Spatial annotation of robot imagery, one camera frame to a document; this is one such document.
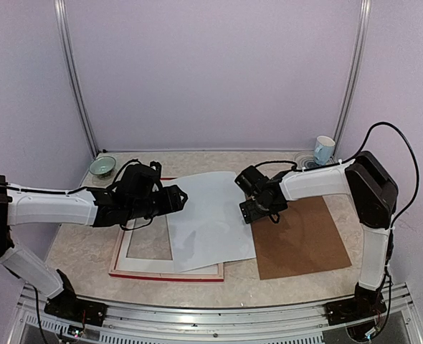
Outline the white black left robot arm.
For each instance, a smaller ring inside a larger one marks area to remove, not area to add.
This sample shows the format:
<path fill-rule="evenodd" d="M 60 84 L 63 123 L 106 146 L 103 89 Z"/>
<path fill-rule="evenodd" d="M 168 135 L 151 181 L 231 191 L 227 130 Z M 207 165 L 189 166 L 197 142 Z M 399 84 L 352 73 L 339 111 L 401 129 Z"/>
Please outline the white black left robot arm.
<path fill-rule="evenodd" d="M 0 264 L 53 301 L 66 318 L 82 312 L 82 302 L 67 276 L 49 268 L 11 237 L 13 226 L 24 224 L 79 224 L 94 228 L 119 226 L 129 221 L 182 211 L 187 194 L 177 185 L 164 186 L 161 164 L 129 163 L 122 177 L 106 187 L 83 186 L 75 190 L 27 188 L 8 183 L 0 175 Z"/>

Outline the brown frame backing board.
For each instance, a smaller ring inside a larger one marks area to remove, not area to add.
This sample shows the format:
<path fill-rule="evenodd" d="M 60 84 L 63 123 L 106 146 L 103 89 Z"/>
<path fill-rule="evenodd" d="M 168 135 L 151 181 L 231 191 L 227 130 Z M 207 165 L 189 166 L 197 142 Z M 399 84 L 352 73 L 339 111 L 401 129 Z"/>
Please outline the brown frame backing board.
<path fill-rule="evenodd" d="M 252 224 L 261 280 L 295 277 L 352 265 L 343 240 L 321 196 L 289 203 L 275 224 Z"/>

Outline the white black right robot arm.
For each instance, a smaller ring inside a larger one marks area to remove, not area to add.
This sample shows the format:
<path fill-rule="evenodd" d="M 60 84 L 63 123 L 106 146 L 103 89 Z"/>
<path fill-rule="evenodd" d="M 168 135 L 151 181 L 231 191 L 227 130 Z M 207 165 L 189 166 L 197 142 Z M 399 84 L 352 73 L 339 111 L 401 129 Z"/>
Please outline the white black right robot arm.
<path fill-rule="evenodd" d="M 363 318 L 377 304 L 376 295 L 388 275 L 396 220 L 405 212 L 396 208 L 399 189 L 377 158 L 363 146 L 342 161 L 300 169 L 293 163 L 272 178 L 256 165 L 245 168 L 234 181 L 247 200 L 239 205 L 242 217 L 252 224 L 265 217 L 276 224 L 291 201 L 344 194 L 351 198 L 363 229 L 361 273 L 357 296 L 348 305 L 352 316 Z"/>

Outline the cat and books photo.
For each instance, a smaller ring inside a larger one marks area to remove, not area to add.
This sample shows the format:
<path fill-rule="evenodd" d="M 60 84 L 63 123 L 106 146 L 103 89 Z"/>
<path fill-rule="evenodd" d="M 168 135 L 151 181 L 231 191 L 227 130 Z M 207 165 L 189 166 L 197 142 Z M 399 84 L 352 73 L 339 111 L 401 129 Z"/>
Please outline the cat and books photo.
<path fill-rule="evenodd" d="M 176 272 L 256 257 L 252 227 L 239 205 L 244 192 L 233 171 L 213 171 L 175 178 L 188 196 L 184 209 L 166 216 Z"/>

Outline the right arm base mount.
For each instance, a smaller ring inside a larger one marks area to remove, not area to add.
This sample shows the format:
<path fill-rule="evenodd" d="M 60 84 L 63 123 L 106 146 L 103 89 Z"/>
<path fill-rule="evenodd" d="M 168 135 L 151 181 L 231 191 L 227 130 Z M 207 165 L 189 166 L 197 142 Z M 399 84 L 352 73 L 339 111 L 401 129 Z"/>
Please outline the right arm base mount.
<path fill-rule="evenodd" d="M 381 293 L 385 281 L 386 278 L 376 290 L 366 289 L 357 283 L 352 297 L 327 302 L 324 309 L 328 324 L 349 323 L 386 312 L 387 306 Z"/>

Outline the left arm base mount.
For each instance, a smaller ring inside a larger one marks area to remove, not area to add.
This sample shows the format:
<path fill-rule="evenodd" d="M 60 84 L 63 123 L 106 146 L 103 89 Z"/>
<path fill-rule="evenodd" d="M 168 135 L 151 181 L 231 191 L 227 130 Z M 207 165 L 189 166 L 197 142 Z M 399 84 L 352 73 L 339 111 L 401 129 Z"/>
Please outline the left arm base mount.
<path fill-rule="evenodd" d="M 66 291 L 48 299 L 44 311 L 48 315 L 82 325 L 103 326 L 108 306 L 105 303 L 84 300 Z"/>

